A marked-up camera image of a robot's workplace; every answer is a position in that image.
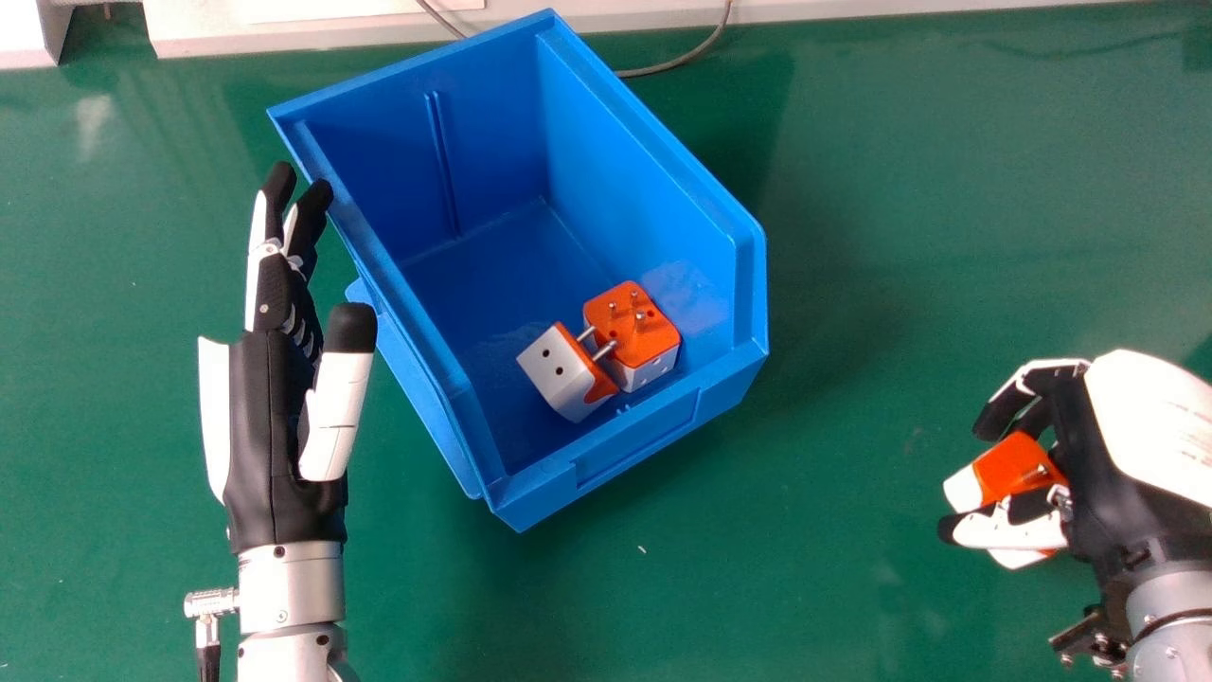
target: green surface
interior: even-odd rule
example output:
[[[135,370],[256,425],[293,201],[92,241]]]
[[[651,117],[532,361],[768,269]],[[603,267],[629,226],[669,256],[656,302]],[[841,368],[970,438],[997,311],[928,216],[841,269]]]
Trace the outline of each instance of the green surface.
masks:
[[[241,322],[285,154],[264,109],[416,51],[156,62],[122,10],[0,74],[0,682],[193,678],[181,597],[235,573],[194,336]],[[624,67],[701,35],[590,41]],[[362,678],[1103,680],[1045,641],[1086,567],[941,545],[939,485],[1022,361],[1212,373],[1207,6],[739,27],[633,87],[765,224],[773,355],[741,408],[520,537],[376,362]],[[354,269],[331,231],[321,253],[327,309]]]

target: blue plastic bin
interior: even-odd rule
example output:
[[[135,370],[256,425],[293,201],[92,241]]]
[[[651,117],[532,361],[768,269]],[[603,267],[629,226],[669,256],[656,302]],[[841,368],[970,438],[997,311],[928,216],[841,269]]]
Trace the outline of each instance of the blue plastic bin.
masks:
[[[736,406],[768,354],[761,228],[551,11],[269,114],[332,182],[396,380],[519,532]],[[514,359],[627,279],[681,331],[676,368],[570,424]]]

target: black and white robotic hand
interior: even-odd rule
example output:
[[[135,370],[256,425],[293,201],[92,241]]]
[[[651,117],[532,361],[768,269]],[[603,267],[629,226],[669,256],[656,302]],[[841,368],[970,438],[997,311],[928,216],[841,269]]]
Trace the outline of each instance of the black and white robotic hand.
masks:
[[[1063,664],[1212,680],[1212,388],[1132,351],[1035,361],[973,432],[995,446],[944,483],[939,537],[1007,568],[1063,550],[1093,567],[1099,602],[1050,640]]]
[[[377,332],[361,303],[335,306],[327,339],[308,280],[332,189],[311,184],[286,211],[295,171],[275,164],[257,193],[244,333],[198,339],[202,445],[227,508],[235,589],[185,596],[202,682],[219,678],[219,618],[240,614],[240,682],[355,682],[345,658],[345,466]]]

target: robotic arm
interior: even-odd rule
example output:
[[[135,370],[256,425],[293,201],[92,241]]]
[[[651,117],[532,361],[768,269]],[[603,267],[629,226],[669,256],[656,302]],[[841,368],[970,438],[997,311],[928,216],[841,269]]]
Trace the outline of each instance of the robotic arm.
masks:
[[[332,189],[311,184],[282,213],[295,171],[275,164],[257,193],[245,331],[198,339],[202,445],[228,511],[239,588],[190,592],[199,677],[219,678],[218,621],[240,613],[241,682],[356,682],[345,659],[345,466],[375,354],[375,311],[344,303],[321,332],[308,280]]]
[[[944,483],[939,537],[1012,569],[1065,549],[1093,567],[1099,603],[1050,640],[1067,666],[1212,680],[1212,388],[1131,351],[1035,361],[973,432],[995,446]]]

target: gray cable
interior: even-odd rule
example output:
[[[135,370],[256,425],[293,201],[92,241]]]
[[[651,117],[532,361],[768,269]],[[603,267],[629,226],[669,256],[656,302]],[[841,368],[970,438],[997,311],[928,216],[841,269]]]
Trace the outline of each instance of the gray cable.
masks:
[[[429,4],[429,0],[416,0],[416,2],[421,5],[421,8],[424,10],[427,15],[433,17],[435,22],[440,23],[442,28],[448,30],[451,35],[454,35],[457,39],[467,38],[467,34],[459,30],[459,28],[456,27],[454,24],[446,21],[446,17],[444,17],[441,12],[435,10],[434,6]],[[669,69],[675,69],[687,62],[694,61],[696,58],[698,58],[699,55],[707,52],[707,50],[710,48],[711,45],[715,45],[715,41],[720,39],[721,34],[724,34],[724,27],[728,25],[728,17],[732,15],[732,2],[733,0],[724,0],[724,16],[720,17],[720,23],[715,24],[715,30],[711,31],[711,35],[708,35],[705,40],[699,42],[690,52],[686,52],[680,57],[674,57],[668,62],[652,64],[651,67],[616,70],[614,75],[617,75],[618,78],[640,78],[645,75],[652,75],[656,73],[668,71]]]

